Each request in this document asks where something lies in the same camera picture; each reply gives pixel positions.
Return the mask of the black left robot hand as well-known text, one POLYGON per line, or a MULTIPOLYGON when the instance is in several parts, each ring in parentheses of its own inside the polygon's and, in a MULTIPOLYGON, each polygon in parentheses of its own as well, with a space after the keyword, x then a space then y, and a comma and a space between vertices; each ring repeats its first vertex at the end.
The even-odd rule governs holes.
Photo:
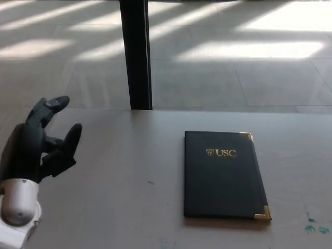
POLYGON ((56 177, 75 165, 82 125, 74 124, 63 140, 48 136, 45 130, 69 102, 68 96, 42 98, 25 122, 15 126, 1 154, 1 181, 20 178, 40 183, 43 178, 56 177))

